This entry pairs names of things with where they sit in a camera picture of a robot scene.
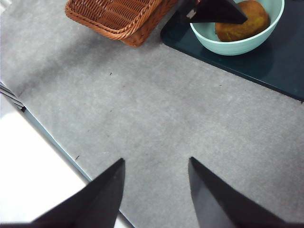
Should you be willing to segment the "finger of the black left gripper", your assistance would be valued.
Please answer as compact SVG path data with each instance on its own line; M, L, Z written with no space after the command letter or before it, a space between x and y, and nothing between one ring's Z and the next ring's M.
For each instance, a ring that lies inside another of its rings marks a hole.
M181 20L188 23L242 24L247 20L233 0L181 0L178 13Z

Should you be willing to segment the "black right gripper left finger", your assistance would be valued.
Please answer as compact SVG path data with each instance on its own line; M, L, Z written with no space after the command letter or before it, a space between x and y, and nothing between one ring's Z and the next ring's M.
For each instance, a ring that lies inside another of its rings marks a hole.
M2 228L113 228L124 192L125 160L120 158L82 190L27 223Z

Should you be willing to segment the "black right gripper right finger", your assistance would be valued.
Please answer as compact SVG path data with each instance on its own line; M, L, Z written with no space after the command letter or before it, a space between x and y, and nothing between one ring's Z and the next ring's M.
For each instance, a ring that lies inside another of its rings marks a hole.
M201 228L292 228L241 194L194 157L188 164L191 198Z

